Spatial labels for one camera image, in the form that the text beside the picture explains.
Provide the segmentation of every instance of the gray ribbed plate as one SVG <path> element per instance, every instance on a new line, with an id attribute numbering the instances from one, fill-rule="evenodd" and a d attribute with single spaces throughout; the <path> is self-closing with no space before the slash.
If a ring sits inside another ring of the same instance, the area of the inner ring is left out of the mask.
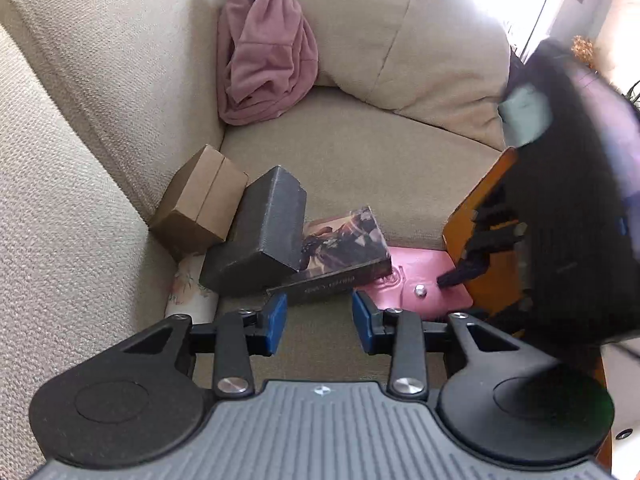
<path id="1" fill-rule="evenodd" d="M 260 395 L 222 402 L 203 429 L 155 462 L 83 470 L 49 462 L 36 480 L 417 480 L 610 478 L 593 462 L 518 472 L 459 449 L 422 404 L 377 383 L 270 381 Z"/>

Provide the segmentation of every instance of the black box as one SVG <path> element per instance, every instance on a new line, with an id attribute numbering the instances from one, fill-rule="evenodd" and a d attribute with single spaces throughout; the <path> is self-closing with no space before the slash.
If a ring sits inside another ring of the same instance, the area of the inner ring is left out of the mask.
<path id="1" fill-rule="evenodd" d="M 213 246 L 200 283 L 222 296 L 245 296 L 277 285 L 300 268 L 306 191 L 281 166 L 250 184 L 226 243 Z"/>
<path id="2" fill-rule="evenodd" d="M 391 274 L 391 256 L 375 216 L 363 207 L 305 224 L 300 272 L 270 294 L 300 302 L 350 290 Z"/>

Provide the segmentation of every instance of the book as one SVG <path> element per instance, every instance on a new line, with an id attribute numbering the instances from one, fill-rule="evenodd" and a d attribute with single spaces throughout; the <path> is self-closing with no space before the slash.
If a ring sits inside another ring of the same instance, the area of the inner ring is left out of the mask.
<path id="1" fill-rule="evenodd" d="M 391 256 L 370 207 L 303 227 L 300 271 L 271 294 L 300 302 L 351 290 L 391 273 Z"/>

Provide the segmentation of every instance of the black foam block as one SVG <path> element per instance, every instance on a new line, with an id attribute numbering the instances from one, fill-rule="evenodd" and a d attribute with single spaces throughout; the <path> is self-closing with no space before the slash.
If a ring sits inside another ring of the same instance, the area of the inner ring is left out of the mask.
<path id="1" fill-rule="evenodd" d="M 281 166 L 244 191 L 226 243 L 213 246 L 200 283 L 222 296 L 278 285 L 300 269 L 306 191 Z"/>

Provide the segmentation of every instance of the cardboard box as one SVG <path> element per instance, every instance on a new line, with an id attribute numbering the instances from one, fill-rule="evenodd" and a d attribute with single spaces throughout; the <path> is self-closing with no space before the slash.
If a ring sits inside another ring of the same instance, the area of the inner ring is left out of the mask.
<path id="1" fill-rule="evenodd" d="M 177 171 L 149 229 L 176 260 L 226 240 L 249 177 L 209 145 Z"/>

